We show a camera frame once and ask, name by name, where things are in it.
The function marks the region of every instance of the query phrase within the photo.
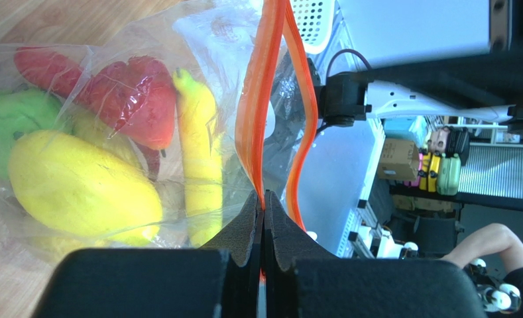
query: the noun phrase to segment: corrugated panel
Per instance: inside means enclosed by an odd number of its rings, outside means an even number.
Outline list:
[[[523,148],[472,146],[459,191],[523,199]]]

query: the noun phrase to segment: white basket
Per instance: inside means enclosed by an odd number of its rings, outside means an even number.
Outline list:
[[[308,54],[319,54],[330,41],[334,0],[290,0]]]

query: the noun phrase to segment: green fruit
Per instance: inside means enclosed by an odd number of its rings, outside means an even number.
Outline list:
[[[8,178],[15,138],[42,129],[69,133],[62,122],[56,122],[61,106],[55,96],[35,88],[16,93],[0,91],[0,178]]]

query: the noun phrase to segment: clear plastic bag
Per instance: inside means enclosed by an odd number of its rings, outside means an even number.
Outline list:
[[[243,171],[228,164],[228,130],[260,13],[189,1],[103,47],[0,44],[10,233],[51,262],[89,246],[197,247],[218,233],[243,204],[231,198],[253,189],[228,182]]]

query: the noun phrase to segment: wood grain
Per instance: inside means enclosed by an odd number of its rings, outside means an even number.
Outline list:
[[[120,29],[180,0],[0,1],[0,43],[106,43]],[[13,238],[0,218],[0,317],[28,317],[53,267]]]

